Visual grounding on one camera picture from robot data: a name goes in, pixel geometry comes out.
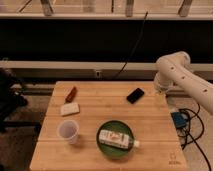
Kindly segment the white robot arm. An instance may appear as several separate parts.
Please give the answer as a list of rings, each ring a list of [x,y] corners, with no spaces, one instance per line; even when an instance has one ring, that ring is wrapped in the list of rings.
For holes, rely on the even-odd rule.
[[[154,87],[158,92],[165,93],[177,84],[213,115],[213,84],[190,72],[187,69],[190,62],[190,56],[183,51],[158,58]]]

